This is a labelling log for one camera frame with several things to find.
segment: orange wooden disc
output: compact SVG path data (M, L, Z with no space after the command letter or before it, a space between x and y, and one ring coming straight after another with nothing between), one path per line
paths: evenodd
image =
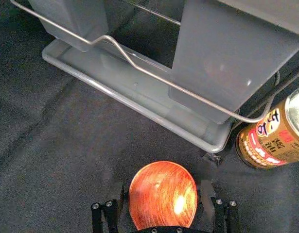
M129 211L138 230L153 226L190 227L197 188L181 165L161 161L143 167L129 189Z

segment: metal bolt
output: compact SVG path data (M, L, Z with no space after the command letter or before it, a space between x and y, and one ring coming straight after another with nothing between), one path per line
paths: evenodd
M99 203L95 203L95 204L92 205L93 210L96 210L99 207L100 207Z
M236 205L237 205L237 203L236 203L234 200L230 201L229 204L230 204L231 206L236 206Z
M178 228L176 229L176 233L183 233L183 229L182 229L181 227L178 227Z
M112 201L108 201L108 202L106 202L106 206L107 206L107 207L112 206Z
M219 205L223 204L223 202L222 202L221 199L217 199L217 200L216 200L216 203L219 204Z

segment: black cloth surface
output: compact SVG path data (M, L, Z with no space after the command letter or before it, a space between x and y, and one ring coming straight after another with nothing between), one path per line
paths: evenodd
M212 179L221 198L238 202L243 232L299 233L299 163L249 168L234 133L211 166L204 151L43 61L52 39L25 13L0 23L0 233L91 232L90 205L160 160L196 183ZM120 225L135 230L126 205Z

